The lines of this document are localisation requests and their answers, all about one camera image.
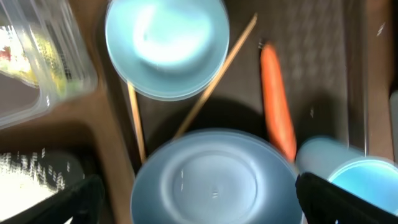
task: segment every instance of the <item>bowl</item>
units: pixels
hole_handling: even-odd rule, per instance
[[[299,224],[296,173],[268,143],[230,130],[189,134],[158,149],[131,195],[135,224]]]
[[[117,0],[105,35],[125,81],[149,98],[177,101],[206,88],[223,65],[229,22],[217,0]]]

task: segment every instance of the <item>clear plastic container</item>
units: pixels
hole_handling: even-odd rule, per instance
[[[96,72],[66,0],[0,3],[0,129],[94,90]]]

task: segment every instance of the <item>wooden chopstick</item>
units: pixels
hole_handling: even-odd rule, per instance
[[[130,82],[127,82],[127,87],[129,90],[132,119],[133,119],[134,129],[136,131],[136,138],[137,138],[137,142],[138,142],[139,157],[141,159],[141,163],[144,164],[147,157],[145,154],[145,142],[144,142],[144,135],[142,133],[141,117],[139,115],[136,91],[134,90],[134,87]]]
[[[199,100],[195,103],[191,111],[189,112],[188,116],[185,118],[181,126],[179,127],[177,133],[175,134],[173,139],[177,139],[181,137],[184,132],[188,129],[189,125],[192,123],[193,119],[197,116],[199,113],[200,109],[203,107],[203,105],[206,103],[207,99],[210,97],[211,93],[213,90],[216,88],[217,84],[220,82],[221,78],[227,71],[228,67],[231,65],[231,62],[234,60],[236,54],[239,52],[241,49],[243,43],[246,41],[248,38],[249,34],[253,30],[254,26],[256,25],[257,22],[257,13],[254,14],[253,18],[251,19],[250,23],[246,27],[246,29],[243,31],[241,36],[239,37],[238,41],[235,43],[234,47],[232,48],[232,51],[228,54],[224,65],[222,68],[219,70],[219,72],[216,74],[216,77],[210,82],[209,86],[206,88],[206,90],[202,93],[201,97]]]

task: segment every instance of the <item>orange carrot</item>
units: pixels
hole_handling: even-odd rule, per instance
[[[266,44],[261,52],[264,112],[271,143],[289,162],[296,156],[296,138],[287,105],[285,88],[275,48]]]

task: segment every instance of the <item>plastic cup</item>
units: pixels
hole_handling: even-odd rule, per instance
[[[332,139],[315,138],[297,153],[297,168],[329,180],[353,195],[397,215],[398,168],[379,157],[366,157]]]

